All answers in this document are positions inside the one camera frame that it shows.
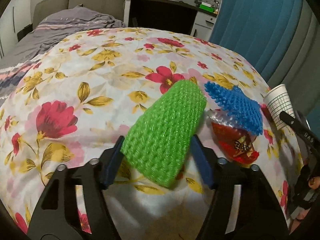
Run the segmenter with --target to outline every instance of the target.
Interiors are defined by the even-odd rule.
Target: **desk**
[[[124,22],[128,27],[154,28],[183,33],[208,41],[217,15],[172,0],[126,0]]]

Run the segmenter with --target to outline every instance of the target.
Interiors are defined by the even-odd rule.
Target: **floral tablecloth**
[[[0,197],[27,232],[36,203],[57,165],[85,164],[125,135],[137,118],[180,79],[204,91],[213,81],[262,104],[269,87],[239,54],[188,35],[142,28],[75,33],[41,57],[0,108]],[[286,211],[303,162],[290,128],[276,131],[263,116],[253,143],[257,163]],[[204,146],[224,156],[201,124]],[[122,239],[195,239],[213,192],[202,184],[190,154],[172,189],[145,179],[123,160],[105,199]],[[77,187],[79,216],[90,232]]]

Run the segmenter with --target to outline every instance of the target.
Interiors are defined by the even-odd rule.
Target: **desk top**
[[[173,1],[173,0],[147,0],[147,1],[171,3],[171,4],[175,4],[175,5],[187,7],[187,8],[193,9],[193,10],[197,10],[197,11],[199,11],[199,12],[208,14],[208,15],[213,16],[213,17],[217,17],[217,15],[216,15],[215,13],[213,13],[213,12],[208,12],[208,11],[206,11],[206,10],[203,10],[203,9],[201,9],[201,8],[198,8],[198,7],[196,7],[196,6],[193,6],[193,5],[190,5],[190,4],[188,4],[188,3],[184,3],[184,2],[177,2],[177,1]]]

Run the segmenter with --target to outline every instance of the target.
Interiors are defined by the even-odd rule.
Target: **desk drawer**
[[[215,22],[216,22],[216,17],[205,14],[203,12],[197,12],[195,24],[212,29]]]

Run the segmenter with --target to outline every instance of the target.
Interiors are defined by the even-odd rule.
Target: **white checkered paper cup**
[[[284,84],[276,86],[266,94],[263,102],[272,116],[276,124],[277,130],[284,128],[286,124],[280,120],[279,114],[285,111],[287,114],[294,116],[293,107]]]

